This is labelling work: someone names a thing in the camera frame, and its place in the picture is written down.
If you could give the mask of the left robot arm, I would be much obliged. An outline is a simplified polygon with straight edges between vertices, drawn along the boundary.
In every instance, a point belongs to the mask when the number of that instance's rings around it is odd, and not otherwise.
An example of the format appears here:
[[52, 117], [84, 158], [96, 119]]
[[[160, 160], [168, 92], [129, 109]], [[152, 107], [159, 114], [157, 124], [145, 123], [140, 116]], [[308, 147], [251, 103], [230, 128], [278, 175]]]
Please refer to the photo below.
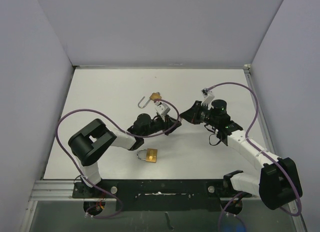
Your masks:
[[102, 178], [99, 173], [98, 160], [109, 147], [135, 151], [144, 144], [144, 137], [158, 132], [169, 135], [181, 125], [179, 120], [169, 115], [165, 115], [164, 118], [161, 118], [160, 115], [151, 118], [145, 113], [138, 115], [136, 121], [125, 133], [116, 129], [107, 129], [105, 123], [98, 118], [90, 122], [68, 141], [83, 173], [84, 192], [90, 197], [100, 195]]

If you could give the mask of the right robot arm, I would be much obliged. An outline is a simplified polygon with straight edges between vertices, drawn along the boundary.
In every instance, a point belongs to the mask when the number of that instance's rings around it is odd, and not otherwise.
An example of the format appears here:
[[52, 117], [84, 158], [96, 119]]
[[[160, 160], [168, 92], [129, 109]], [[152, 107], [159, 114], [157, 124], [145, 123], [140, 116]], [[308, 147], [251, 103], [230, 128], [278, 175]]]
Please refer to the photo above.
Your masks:
[[202, 105], [201, 101], [195, 101], [180, 116], [191, 124], [204, 123], [217, 130], [217, 138], [237, 151], [259, 172], [259, 179], [242, 172], [231, 176], [222, 184], [226, 195], [247, 192], [259, 196], [272, 210], [302, 197], [303, 191], [294, 161], [288, 157], [282, 159], [249, 139], [243, 128], [227, 114], [226, 101], [214, 100], [211, 108]]

